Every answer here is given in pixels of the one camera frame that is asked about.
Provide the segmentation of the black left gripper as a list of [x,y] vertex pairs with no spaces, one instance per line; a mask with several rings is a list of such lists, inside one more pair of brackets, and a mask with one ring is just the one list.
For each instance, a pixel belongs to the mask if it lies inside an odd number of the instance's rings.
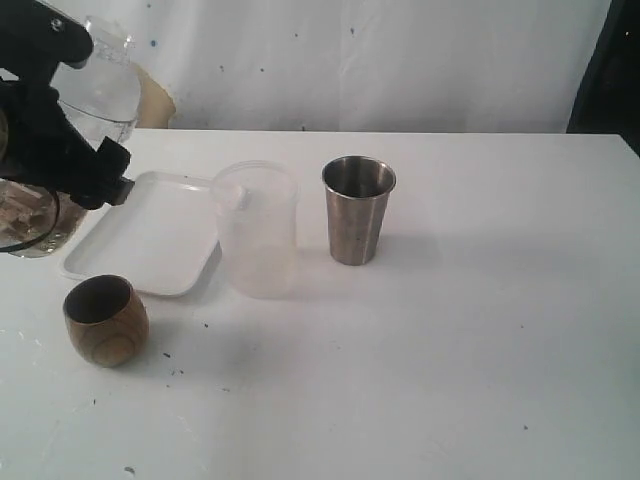
[[[49,83],[58,67],[81,69],[93,52],[84,26],[54,7],[1,2],[1,68],[30,83]],[[131,154],[105,137],[92,146],[69,122],[51,87],[1,81],[1,177],[69,195],[85,209],[121,205],[133,181]]]

